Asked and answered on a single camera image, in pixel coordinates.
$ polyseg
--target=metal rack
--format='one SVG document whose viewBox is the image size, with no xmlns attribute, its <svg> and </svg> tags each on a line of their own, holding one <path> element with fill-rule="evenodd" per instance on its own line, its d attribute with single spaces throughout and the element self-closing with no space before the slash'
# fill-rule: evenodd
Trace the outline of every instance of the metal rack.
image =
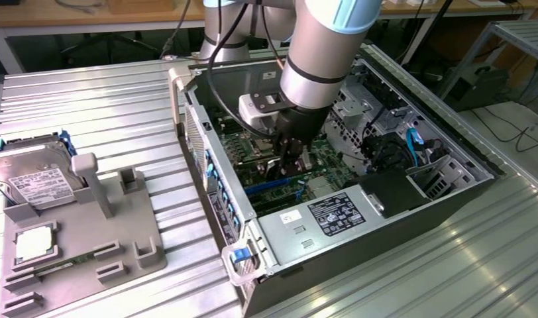
<svg viewBox="0 0 538 318">
<path fill-rule="evenodd" d="M 511 43 L 524 53 L 538 59 L 538 20 L 491 22 L 486 26 L 482 35 L 479 35 L 458 67 L 454 69 L 452 73 L 447 76 L 440 85 L 437 96 L 441 99 L 445 98 L 447 94 L 454 88 L 463 70 L 474 61 L 479 50 L 484 47 L 484 44 L 492 35 L 500 37 L 503 41 Z M 490 55 L 487 62 L 492 62 L 498 58 L 503 48 L 504 45 L 499 50 L 495 51 L 494 54 Z"/>
</svg>

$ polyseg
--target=metal bracket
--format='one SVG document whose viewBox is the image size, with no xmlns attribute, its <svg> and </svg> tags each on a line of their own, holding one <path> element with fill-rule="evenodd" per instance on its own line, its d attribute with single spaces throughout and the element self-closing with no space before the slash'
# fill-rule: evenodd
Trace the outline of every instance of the metal bracket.
<svg viewBox="0 0 538 318">
<path fill-rule="evenodd" d="M 283 109 L 296 107 L 296 105 L 288 101 L 288 99 L 284 97 L 281 93 L 276 93 L 281 101 L 269 103 L 269 101 L 267 100 L 267 96 L 271 94 L 273 94 L 273 92 L 264 92 L 264 93 L 252 92 L 249 94 L 253 106 L 260 113 L 267 114 L 275 111 L 281 111 Z"/>
</svg>

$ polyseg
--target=motherboard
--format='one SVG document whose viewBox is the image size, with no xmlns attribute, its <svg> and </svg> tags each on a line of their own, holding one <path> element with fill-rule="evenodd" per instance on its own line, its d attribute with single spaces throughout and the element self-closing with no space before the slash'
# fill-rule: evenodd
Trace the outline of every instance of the motherboard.
<svg viewBox="0 0 538 318">
<path fill-rule="evenodd" d="M 267 170 L 279 159 L 269 140 L 240 131 L 221 133 L 220 141 L 257 216 L 335 192 L 355 177 L 325 136 L 312 143 L 305 171 L 277 180 L 268 178 Z"/>
</svg>

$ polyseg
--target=blue cable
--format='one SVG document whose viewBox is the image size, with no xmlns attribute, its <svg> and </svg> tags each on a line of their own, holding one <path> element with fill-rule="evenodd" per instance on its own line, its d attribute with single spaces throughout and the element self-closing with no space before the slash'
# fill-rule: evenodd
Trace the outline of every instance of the blue cable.
<svg viewBox="0 0 538 318">
<path fill-rule="evenodd" d="M 416 157 L 416 152 L 413 151 L 413 142 L 419 144 L 424 144 L 424 140 L 421 140 L 419 132 L 415 128 L 407 129 L 407 147 L 412 154 L 413 164 L 419 166 L 419 158 Z"/>
<path fill-rule="evenodd" d="M 297 183 L 303 185 L 303 187 L 300 188 L 300 190 L 297 190 L 297 191 L 295 192 L 295 194 L 296 194 L 296 201 L 300 201 L 300 196 L 303 195 L 305 183 L 304 183 L 304 181 L 299 181 Z"/>
</svg>

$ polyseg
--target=hard drive label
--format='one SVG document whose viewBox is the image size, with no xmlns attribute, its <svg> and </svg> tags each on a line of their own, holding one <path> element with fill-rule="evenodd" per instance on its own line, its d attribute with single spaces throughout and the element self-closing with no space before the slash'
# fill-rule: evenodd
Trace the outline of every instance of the hard drive label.
<svg viewBox="0 0 538 318">
<path fill-rule="evenodd" d="M 328 237 L 365 222 L 345 192 L 308 204 L 308 209 Z"/>
<path fill-rule="evenodd" d="M 8 179 L 31 205 L 52 202 L 72 195 L 72 189 L 59 168 Z"/>
</svg>

